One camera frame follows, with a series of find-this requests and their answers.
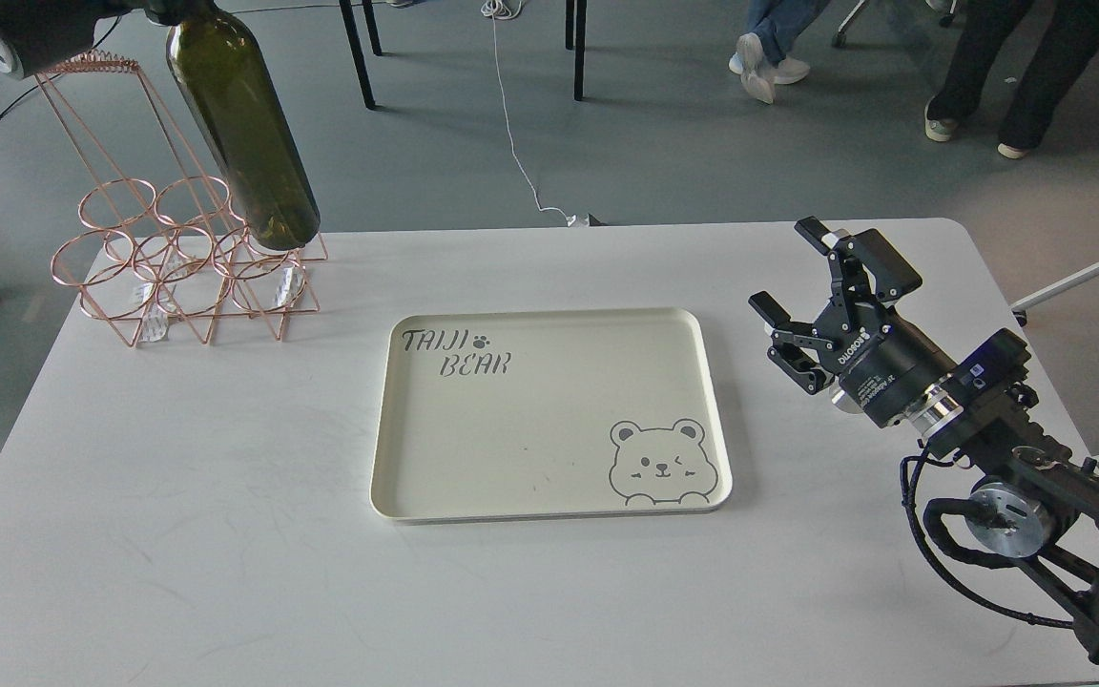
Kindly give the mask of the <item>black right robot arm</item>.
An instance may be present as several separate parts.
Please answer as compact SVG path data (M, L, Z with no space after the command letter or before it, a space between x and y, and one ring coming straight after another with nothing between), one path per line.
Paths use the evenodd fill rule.
M766 322L768 358L807 394L837 385L834 405L877 426L910 423L919 453L900 464L917 547L950 587L1032 625L1069 629L1099 664L1099 474L1030 421L1024 339L993 332L959 364L897 312L922 278L880 231L850 235L808 217L798 233L828 261L830 297L814 322L795 322L767 292L750 297ZM1069 614L989 603L942 556L1025 573Z

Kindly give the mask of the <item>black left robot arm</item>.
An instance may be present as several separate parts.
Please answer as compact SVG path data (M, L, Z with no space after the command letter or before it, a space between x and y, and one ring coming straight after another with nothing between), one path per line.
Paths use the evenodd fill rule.
M0 1L0 73L16 81L95 48L103 19L141 11L175 26L209 1Z

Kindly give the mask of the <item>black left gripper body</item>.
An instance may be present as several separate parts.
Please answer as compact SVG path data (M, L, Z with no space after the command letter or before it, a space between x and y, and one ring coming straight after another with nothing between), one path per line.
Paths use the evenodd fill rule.
M144 11L175 26L209 1L0 1L0 73L16 79L42 73L95 45L100 19Z

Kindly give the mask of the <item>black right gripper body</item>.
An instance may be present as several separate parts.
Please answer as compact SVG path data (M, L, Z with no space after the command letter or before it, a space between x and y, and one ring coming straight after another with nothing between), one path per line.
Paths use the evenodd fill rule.
M837 384L850 405L855 405L876 426L895 425L907 406L956 366L911 322L893 322L886 332L881 326L843 332L841 326L823 321L817 324L817 331L821 337L834 341L832 348L819 350L821 368L833 378L817 384L817 391Z

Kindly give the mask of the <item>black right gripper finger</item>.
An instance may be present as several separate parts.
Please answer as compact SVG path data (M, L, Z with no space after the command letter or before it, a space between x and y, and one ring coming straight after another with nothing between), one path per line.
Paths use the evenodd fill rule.
M779 365L804 392L820 394L836 380L841 374L841 315L836 297L830 297L812 324L793 321L766 291L752 295L750 304L769 326L769 361Z
M813 323L821 335L881 329L897 301L922 286L921 275L880 230L847 235L815 217L798 220L795 230L828 258L830 299Z

